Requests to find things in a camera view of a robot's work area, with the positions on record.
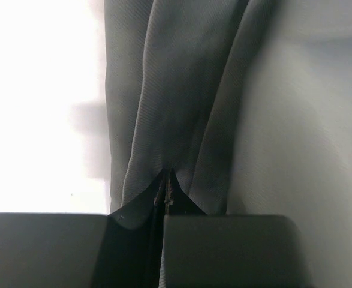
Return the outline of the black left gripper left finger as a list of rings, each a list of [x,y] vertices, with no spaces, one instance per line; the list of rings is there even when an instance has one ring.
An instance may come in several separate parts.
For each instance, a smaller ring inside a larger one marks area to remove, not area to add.
[[[0,213],[0,287],[157,287],[165,183],[110,215]]]

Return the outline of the grey pleated skirt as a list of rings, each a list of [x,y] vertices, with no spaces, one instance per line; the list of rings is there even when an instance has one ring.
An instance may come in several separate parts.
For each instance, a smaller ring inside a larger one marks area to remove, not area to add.
[[[352,287],[352,1],[106,1],[112,211],[173,168],[209,214],[283,214]]]

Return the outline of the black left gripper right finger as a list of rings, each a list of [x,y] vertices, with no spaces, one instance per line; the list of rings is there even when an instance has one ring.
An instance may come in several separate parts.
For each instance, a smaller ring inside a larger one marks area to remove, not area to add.
[[[169,171],[164,217],[167,287],[309,287],[296,225],[282,215],[206,215]]]

